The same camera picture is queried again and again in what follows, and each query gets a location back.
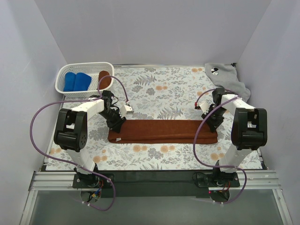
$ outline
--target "brown towel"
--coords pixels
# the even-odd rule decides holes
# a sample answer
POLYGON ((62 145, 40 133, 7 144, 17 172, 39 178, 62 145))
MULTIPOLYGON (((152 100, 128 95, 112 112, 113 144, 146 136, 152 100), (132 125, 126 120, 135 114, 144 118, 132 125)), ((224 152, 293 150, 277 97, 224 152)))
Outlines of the brown towel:
MULTIPOLYGON (((100 79, 104 76, 107 76, 109 75, 109 73, 107 71, 101 71, 99 73, 99 77, 98 77, 98 82, 100 81, 100 79)), ((111 77, 106 77, 104 78, 102 81, 101 81, 101 84, 100 84, 100 90, 104 89, 104 88, 107 88, 112 82, 112 78, 111 77)))
MULTIPOLYGON (((112 143, 193 143, 201 120, 127 120, 118 134, 109 131, 108 141, 112 143)), ((207 124, 202 127, 197 144, 217 143, 216 132, 207 124)))

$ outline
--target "floral tablecloth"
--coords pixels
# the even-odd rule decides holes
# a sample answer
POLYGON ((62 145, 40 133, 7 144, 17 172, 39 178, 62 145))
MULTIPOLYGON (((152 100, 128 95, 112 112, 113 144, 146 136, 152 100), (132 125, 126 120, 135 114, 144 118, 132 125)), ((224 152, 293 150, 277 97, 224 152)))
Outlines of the floral tablecloth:
MULTIPOLYGON (((215 88, 206 76, 204 68, 194 67, 127 67, 116 68, 115 76, 124 84, 134 108, 132 120, 201 120, 202 111, 194 109, 194 102, 205 90, 215 88)), ((125 102, 123 89, 114 81, 111 89, 120 101, 125 102)), ((212 102, 211 94, 201 101, 212 102)), ((80 103, 65 103, 63 108, 72 108, 80 103)), ((214 165, 224 156, 231 144, 233 116, 225 113, 225 121, 217 129, 218 143, 198 144, 198 157, 214 165)), ((88 122, 90 157, 99 170, 186 170, 207 169, 193 155, 192 144, 115 144, 107 140, 108 127, 104 118, 96 115, 88 122)), ((58 145, 52 143, 50 154, 71 160, 58 145)), ((48 159, 46 170, 73 170, 73 165, 48 159)), ((257 151, 253 151, 241 163, 245 169, 261 169, 257 151)))

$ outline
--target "gray floor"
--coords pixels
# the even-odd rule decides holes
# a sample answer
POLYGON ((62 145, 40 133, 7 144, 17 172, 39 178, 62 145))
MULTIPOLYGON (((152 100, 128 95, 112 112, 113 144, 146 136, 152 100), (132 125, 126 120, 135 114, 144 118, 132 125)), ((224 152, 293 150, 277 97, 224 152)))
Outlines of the gray floor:
MULTIPOLYGON (((238 191, 231 191, 234 196, 238 191)), ((229 205, 204 203, 192 197, 117 198, 107 212, 82 205, 79 191, 39 191, 31 225, 282 225, 272 190, 245 190, 229 205)), ((101 206, 111 199, 100 199, 101 206)))

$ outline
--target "basket rim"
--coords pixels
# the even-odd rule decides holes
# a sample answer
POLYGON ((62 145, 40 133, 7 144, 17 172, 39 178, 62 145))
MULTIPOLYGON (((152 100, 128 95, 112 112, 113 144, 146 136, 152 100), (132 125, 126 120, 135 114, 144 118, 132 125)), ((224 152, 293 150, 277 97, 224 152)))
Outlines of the basket rim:
MULTIPOLYGON (((109 62, 83 62, 83 63, 71 63, 71 64, 67 64, 67 65, 63 66, 63 67, 58 71, 58 73, 57 73, 57 76, 56 76, 56 79, 55 79, 55 89, 56 89, 56 91, 57 91, 58 93, 61 93, 61 94, 90 93, 90 92, 95 92, 95 91, 97 91, 97 89, 96 89, 96 90, 83 90, 83 91, 61 91, 61 90, 59 90, 58 87, 57 87, 57 84, 58 84, 58 78, 59 78, 59 76, 60 76, 60 74, 61 74, 61 71, 62 71, 65 67, 73 66, 73 65, 95 64, 95 63, 98 63, 98 64, 102 63, 102 64, 107 64, 107 65, 109 65, 109 66, 112 68, 112 75, 111 75, 111 76, 114 76, 114 67, 113 67, 113 65, 112 65, 111 63, 109 63, 109 62)), ((106 89, 110 88, 110 87, 112 86, 112 84, 113 84, 113 80, 114 80, 114 79, 112 79, 112 82, 110 83, 110 85, 109 85, 107 88, 101 89, 101 90, 106 90, 106 89)))

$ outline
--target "rolled blue towel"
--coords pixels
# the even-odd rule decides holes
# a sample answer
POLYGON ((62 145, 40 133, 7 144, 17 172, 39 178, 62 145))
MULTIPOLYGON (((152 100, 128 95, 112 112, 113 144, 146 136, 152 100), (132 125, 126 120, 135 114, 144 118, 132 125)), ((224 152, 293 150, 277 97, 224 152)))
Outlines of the rolled blue towel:
POLYGON ((65 87, 64 91, 73 91, 75 84, 76 74, 72 72, 68 72, 65 75, 65 87))
POLYGON ((76 74, 73 91, 88 90, 91 81, 92 81, 92 78, 85 73, 76 74))

